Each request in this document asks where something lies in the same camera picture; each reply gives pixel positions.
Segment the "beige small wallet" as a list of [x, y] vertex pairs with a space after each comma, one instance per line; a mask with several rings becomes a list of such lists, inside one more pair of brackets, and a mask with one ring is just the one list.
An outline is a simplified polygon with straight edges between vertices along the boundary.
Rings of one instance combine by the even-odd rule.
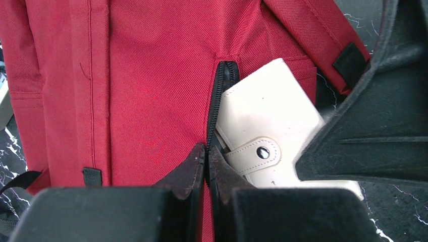
[[275, 59], [222, 94], [216, 124], [227, 163], [257, 188], [346, 189], [352, 180], [308, 180], [296, 162], [325, 122], [283, 59]]

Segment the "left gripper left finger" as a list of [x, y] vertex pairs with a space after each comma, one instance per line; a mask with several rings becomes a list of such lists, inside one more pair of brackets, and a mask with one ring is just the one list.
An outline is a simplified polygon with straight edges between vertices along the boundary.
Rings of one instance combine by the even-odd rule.
[[150, 187], [48, 189], [10, 241], [201, 241], [205, 147]]

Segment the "red student backpack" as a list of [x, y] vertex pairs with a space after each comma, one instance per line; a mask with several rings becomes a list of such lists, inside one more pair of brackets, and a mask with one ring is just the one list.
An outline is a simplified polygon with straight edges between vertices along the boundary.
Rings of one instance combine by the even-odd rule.
[[1, 1], [28, 171], [5, 189], [152, 185], [215, 139], [226, 88], [282, 59], [315, 102], [370, 55], [334, 1]]

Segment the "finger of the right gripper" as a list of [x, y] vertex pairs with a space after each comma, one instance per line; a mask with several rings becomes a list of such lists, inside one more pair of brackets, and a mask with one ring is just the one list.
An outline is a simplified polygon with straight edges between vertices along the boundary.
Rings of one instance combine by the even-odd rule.
[[384, 1], [370, 69], [296, 171], [302, 180], [427, 187], [427, 1]]

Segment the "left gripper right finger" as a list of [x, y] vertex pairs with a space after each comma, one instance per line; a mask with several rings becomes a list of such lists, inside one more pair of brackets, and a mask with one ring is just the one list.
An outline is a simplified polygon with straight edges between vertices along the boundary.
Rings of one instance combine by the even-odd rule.
[[343, 189], [258, 189], [208, 154], [215, 241], [380, 241], [360, 200]]

